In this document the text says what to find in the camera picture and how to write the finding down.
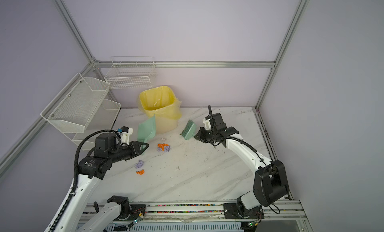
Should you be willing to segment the green plastic dustpan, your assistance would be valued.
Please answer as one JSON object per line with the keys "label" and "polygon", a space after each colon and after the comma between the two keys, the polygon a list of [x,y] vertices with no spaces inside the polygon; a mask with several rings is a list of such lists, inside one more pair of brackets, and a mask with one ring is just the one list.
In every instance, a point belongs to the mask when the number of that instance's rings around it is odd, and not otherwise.
{"label": "green plastic dustpan", "polygon": [[139,124],[137,141],[141,143],[148,143],[156,135],[156,118],[152,116],[146,121]]}

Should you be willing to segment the green hand brush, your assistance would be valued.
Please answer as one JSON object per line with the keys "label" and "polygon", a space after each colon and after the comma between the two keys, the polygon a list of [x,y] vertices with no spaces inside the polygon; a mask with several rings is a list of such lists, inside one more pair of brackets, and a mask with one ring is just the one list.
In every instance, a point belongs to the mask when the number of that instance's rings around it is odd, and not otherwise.
{"label": "green hand brush", "polygon": [[195,136],[196,124],[192,120],[188,120],[185,128],[180,133],[184,140],[188,141]]}

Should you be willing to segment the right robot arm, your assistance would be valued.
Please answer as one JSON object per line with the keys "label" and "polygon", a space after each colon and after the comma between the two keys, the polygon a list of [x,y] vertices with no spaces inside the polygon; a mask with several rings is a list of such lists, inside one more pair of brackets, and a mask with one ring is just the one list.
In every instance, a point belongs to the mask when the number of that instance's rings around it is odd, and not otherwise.
{"label": "right robot arm", "polygon": [[284,164],[271,160],[247,143],[234,127],[227,127],[220,113],[210,113],[195,135],[195,139],[212,146],[223,145],[234,152],[254,174],[249,192],[237,198],[240,218],[248,218],[259,207],[270,207],[290,192]]}

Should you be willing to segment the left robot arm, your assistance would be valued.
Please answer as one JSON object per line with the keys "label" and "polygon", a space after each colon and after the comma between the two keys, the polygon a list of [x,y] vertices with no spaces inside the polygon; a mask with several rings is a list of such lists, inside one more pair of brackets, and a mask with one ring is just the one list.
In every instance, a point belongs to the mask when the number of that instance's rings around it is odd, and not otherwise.
{"label": "left robot arm", "polygon": [[133,210],[129,199],[112,196],[97,214],[78,228],[91,195],[114,163],[140,156],[149,144],[130,141],[129,128],[100,130],[85,137],[75,153],[72,185],[47,232],[101,232],[114,220],[127,221],[130,229],[145,216],[146,206]]}

